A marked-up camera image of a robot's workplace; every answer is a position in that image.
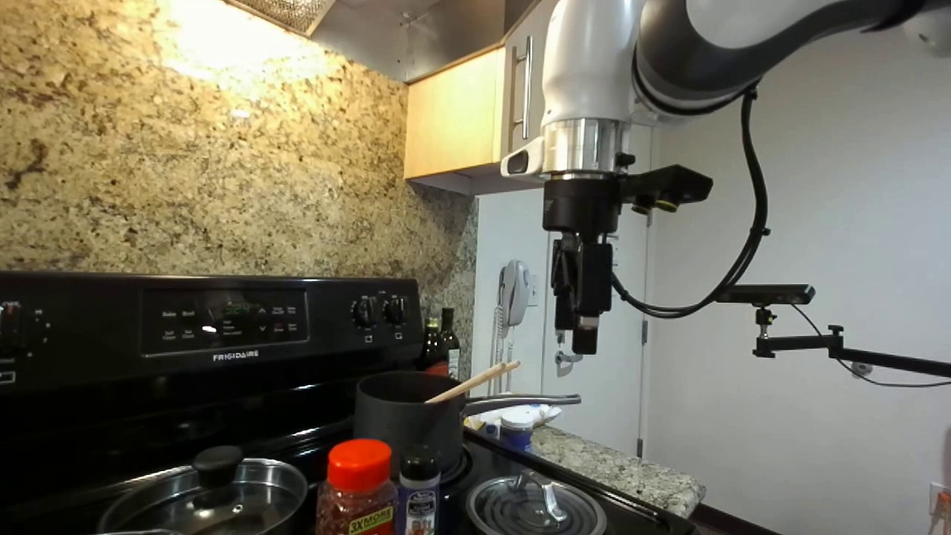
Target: robotic arm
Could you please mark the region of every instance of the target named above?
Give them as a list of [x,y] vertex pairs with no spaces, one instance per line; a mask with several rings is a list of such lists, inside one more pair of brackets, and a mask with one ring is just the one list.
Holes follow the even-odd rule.
[[620,152],[630,121],[713,113],[814,39],[908,17],[929,26],[945,6],[951,0],[557,0],[545,30],[539,137],[507,153],[502,174],[544,177],[544,228],[562,232],[556,330],[574,332],[574,349],[597,354],[597,317],[615,284],[606,234],[617,228],[620,205],[673,207],[709,190],[709,177],[682,165],[630,174],[633,153]]

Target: black pot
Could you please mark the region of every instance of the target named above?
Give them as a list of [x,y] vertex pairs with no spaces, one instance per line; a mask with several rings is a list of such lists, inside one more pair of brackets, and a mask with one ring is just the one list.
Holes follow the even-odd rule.
[[239,458],[219,446],[189,467],[143,474],[98,519],[98,535],[302,535],[308,495],[300,470],[271,458]]
[[386,439],[391,464],[412,451],[427,451],[441,471],[456,467],[464,451],[464,415],[513,403],[578,403],[578,396],[486,396],[425,403],[425,399],[452,390],[456,381],[422,372],[391,372],[358,381],[357,437]]

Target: range hood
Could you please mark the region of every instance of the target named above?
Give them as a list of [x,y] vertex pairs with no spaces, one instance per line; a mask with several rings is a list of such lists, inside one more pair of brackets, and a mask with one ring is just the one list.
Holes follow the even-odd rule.
[[391,80],[499,40],[534,0],[224,0]]

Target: oven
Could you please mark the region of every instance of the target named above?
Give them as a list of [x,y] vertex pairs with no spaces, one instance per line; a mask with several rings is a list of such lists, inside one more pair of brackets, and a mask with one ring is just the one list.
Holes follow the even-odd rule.
[[[348,439],[357,381],[412,369],[412,280],[0,277],[0,532],[94,532],[143,474],[207,446],[308,477]],[[691,532],[673,514],[465,434],[441,471],[441,532],[477,532],[465,500],[522,474],[590,495],[606,532]]]

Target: red lid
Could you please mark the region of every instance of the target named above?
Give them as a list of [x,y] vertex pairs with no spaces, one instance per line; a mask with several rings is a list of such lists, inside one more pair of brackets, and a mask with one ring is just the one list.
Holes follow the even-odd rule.
[[330,486],[364,494],[389,480],[391,449],[383,439],[343,439],[326,455]]

